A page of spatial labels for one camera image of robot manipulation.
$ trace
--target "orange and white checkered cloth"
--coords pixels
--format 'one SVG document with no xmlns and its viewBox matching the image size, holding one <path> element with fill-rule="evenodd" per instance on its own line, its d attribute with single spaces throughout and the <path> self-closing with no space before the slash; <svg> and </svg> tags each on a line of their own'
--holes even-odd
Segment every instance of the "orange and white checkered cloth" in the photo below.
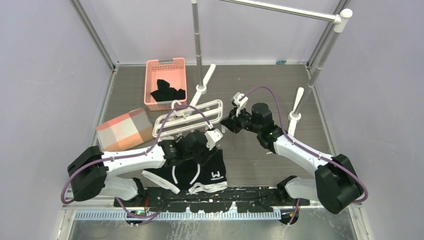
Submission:
<svg viewBox="0 0 424 240">
<path fill-rule="evenodd" d="M 153 126 L 144 108 L 139 108 L 96 127 L 103 151 L 119 152 L 153 139 Z"/>
</svg>

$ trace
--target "basket handle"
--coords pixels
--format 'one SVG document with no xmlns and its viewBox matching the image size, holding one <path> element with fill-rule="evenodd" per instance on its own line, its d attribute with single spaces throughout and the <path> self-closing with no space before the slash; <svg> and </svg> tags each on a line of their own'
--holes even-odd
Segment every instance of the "basket handle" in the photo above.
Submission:
<svg viewBox="0 0 424 240">
<path fill-rule="evenodd" d="M 173 59 L 165 59 L 165 60 L 159 60 L 160 64 L 173 64 L 174 60 Z"/>
<path fill-rule="evenodd" d="M 171 105 L 173 101 L 159 101 L 157 102 L 157 105 L 163 106 L 163 105 Z"/>
</svg>

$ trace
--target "pink basket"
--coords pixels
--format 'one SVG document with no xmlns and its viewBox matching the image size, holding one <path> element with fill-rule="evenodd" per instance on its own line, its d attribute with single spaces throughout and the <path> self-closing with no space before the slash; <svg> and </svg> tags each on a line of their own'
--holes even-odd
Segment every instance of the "pink basket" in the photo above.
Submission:
<svg viewBox="0 0 424 240">
<path fill-rule="evenodd" d="M 187 102 L 187 79 L 186 60 L 182 57 L 173 60 L 149 60 L 146 65 L 146 79 L 144 84 L 144 104 L 150 111 L 171 109 L 172 101 L 157 102 L 150 94 L 158 90 L 157 81 L 163 79 L 176 90 L 185 90 L 185 98 L 179 100 L 181 103 Z"/>
</svg>

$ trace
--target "black cloth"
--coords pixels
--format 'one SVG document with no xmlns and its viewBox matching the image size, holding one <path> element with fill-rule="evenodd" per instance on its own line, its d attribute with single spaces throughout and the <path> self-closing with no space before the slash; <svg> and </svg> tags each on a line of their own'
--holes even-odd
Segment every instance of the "black cloth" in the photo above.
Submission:
<svg viewBox="0 0 424 240">
<path fill-rule="evenodd" d="M 185 90 L 176 90 L 175 88 L 170 87 L 170 83 L 163 79 L 158 79 L 156 84 L 157 90 L 150 93 L 156 102 L 183 100 L 186 98 Z"/>
<path fill-rule="evenodd" d="M 142 175 L 174 193 L 187 190 L 213 193 L 227 188 L 227 171 L 223 151 L 219 150 L 204 166 L 193 160 L 178 166 L 144 169 Z"/>
</svg>

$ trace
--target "folded cloth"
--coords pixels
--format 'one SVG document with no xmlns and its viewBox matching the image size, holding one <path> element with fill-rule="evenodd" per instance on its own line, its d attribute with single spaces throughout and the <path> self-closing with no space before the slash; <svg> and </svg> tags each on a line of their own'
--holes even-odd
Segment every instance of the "folded cloth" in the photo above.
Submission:
<svg viewBox="0 0 424 240">
<path fill-rule="evenodd" d="M 163 79 L 158 79 L 156 84 L 157 90 L 150 93 L 156 102 L 183 100 L 186 98 L 185 90 L 180 89 L 177 91 L 175 88 L 170 87 L 169 82 Z"/>
<path fill-rule="evenodd" d="M 139 108 L 96 127 L 103 151 L 119 152 L 153 139 L 153 126 L 144 108 Z"/>
<path fill-rule="evenodd" d="M 223 151 L 218 150 L 204 166 L 194 160 L 187 160 L 178 166 L 144 169 L 141 174 L 175 194 L 181 190 L 194 194 L 214 193 L 226 189 L 226 173 Z"/>
</svg>

